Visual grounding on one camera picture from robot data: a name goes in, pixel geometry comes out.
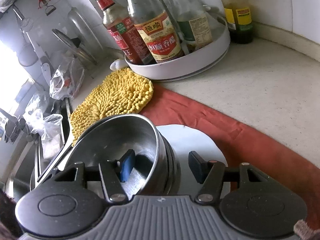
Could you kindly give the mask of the white floral plate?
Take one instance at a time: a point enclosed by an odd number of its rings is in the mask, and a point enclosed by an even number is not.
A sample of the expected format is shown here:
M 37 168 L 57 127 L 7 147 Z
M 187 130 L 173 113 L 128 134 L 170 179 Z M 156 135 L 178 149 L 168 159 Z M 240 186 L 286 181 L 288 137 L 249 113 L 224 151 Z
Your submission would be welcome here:
M 196 151 L 205 161 L 217 160 L 227 164 L 225 156 L 215 142 L 198 129 L 178 124 L 157 126 L 157 129 L 170 144 L 178 168 L 169 194 L 194 198 L 202 185 L 196 181 L 189 168 L 189 152 Z

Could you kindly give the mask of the large steel bowl front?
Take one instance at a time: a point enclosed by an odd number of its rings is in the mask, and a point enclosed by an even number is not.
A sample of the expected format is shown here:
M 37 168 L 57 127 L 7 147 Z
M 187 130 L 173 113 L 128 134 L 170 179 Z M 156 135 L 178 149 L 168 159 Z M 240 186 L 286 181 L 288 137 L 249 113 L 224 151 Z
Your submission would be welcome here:
M 135 165 L 122 187 L 131 198 L 139 194 L 153 162 L 159 154 L 158 129 L 146 117 L 124 114 L 107 118 L 93 126 L 64 159 L 64 166 L 82 162 L 87 167 L 119 159 L 127 150 L 136 154 Z

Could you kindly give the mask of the red cloth mat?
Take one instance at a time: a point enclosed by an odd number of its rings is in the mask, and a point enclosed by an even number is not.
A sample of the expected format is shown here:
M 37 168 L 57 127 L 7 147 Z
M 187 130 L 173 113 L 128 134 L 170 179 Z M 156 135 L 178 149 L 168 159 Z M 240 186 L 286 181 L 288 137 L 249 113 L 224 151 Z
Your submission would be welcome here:
M 306 202 L 306 223 L 319 229 L 319 168 L 296 152 L 215 109 L 155 85 L 140 112 L 156 126 L 186 125 L 208 135 L 229 166 L 248 162 L 279 181 Z

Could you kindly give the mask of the plastic bag near sink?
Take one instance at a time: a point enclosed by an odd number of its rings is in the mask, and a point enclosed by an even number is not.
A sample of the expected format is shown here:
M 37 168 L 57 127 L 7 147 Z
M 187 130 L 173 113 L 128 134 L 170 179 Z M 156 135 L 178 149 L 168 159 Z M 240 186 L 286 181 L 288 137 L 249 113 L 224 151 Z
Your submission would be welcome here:
M 43 116 L 38 108 L 35 111 L 26 111 L 23 115 L 30 132 L 41 137 L 42 153 L 44 159 L 52 159 L 63 147 L 61 125 L 63 116 L 61 114 L 50 114 Z

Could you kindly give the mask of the yellow chenille cloth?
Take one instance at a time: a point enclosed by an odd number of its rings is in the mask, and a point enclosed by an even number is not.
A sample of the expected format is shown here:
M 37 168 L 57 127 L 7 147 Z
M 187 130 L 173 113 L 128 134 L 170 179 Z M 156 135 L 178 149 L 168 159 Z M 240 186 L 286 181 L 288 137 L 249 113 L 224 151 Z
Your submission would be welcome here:
M 86 129 L 109 116 L 139 113 L 153 96 L 153 83 L 130 68 L 107 75 L 71 114 L 72 145 Z

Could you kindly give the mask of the clear plastic bag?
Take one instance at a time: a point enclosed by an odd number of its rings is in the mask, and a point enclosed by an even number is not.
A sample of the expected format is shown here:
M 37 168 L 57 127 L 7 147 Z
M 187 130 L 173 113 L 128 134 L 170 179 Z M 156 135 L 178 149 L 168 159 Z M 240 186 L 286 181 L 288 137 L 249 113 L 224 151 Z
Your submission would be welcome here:
M 85 70 L 82 63 L 75 57 L 65 57 L 50 80 L 50 97 L 55 100 L 75 98 L 84 77 Z

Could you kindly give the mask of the white rotating condiment tray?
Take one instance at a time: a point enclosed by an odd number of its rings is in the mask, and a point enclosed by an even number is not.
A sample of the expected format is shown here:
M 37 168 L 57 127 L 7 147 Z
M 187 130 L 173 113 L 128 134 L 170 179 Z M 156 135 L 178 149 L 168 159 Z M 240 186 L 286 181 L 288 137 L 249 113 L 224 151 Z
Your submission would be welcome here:
M 137 65 L 126 59 L 129 67 L 138 75 L 158 82 L 171 82 L 195 76 L 220 62 L 229 50 L 230 35 L 226 20 L 217 16 L 219 27 L 213 32 L 215 41 L 188 55 L 172 61 Z

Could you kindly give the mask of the glass pot lid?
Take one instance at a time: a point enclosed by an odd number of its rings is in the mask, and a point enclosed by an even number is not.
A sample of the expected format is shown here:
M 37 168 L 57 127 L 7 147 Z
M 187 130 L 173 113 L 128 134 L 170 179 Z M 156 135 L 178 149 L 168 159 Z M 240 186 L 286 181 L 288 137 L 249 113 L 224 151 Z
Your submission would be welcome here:
M 57 37 L 65 46 L 67 46 L 71 52 L 80 60 L 97 65 L 96 59 L 80 46 L 81 41 L 79 38 L 71 39 L 58 29 L 52 29 L 55 37 Z

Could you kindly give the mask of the large glass lid behind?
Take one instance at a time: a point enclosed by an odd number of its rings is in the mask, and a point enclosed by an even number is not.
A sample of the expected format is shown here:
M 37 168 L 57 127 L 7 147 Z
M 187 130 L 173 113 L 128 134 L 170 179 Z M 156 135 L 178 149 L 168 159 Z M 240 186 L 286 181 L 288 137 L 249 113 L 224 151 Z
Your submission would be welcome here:
M 76 35 L 80 38 L 81 43 L 91 54 L 101 53 L 103 51 L 103 46 L 100 41 L 76 7 L 71 8 L 67 14 L 67 18 Z

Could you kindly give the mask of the soy sauce bottle red label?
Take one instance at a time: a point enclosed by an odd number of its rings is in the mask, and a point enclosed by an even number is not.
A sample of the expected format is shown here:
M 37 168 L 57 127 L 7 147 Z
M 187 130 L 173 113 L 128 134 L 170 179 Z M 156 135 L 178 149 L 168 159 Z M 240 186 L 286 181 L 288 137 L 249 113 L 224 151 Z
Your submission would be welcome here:
M 96 0 L 103 11 L 103 25 L 132 64 L 155 63 L 143 39 L 135 28 L 127 9 L 114 0 Z

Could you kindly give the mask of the clear purple cap bottle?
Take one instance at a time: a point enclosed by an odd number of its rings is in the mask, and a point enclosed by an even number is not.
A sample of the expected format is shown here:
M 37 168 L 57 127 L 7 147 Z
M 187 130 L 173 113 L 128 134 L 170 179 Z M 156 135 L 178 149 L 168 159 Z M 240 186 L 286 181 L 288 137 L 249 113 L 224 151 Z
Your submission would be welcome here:
M 169 0 L 189 52 L 205 47 L 213 41 L 208 18 L 200 0 Z

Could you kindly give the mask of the vinegar bottle yellow red label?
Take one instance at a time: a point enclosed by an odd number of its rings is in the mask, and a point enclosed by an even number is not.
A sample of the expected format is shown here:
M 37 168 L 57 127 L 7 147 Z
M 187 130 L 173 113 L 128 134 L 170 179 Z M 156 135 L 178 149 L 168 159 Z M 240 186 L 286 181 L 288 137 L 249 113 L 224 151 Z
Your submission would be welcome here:
M 157 63 L 184 56 L 178 34 L 159 0 L 127 0 L 127 10 Z

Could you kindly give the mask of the yellow label oil bottle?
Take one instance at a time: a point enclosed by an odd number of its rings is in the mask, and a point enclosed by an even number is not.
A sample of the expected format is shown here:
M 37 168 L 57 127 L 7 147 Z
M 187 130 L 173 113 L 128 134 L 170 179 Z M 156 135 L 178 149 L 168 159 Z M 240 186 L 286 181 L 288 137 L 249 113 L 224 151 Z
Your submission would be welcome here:
M 253 41 L 253 24 L 248 0 L 221 0 L 231 42 L 248 44 Z

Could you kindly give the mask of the red hanging peeler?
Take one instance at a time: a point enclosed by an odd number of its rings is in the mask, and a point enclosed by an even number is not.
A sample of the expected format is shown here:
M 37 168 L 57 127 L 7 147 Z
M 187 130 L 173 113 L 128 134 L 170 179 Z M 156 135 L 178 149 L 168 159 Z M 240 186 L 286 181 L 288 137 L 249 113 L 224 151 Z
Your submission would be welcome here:
M 51 0 L 38 0 L 38 9 L 44 9 L 44 12 L 47 16 L 56 10 L 56 7 L 50 4 L 50 1 Z

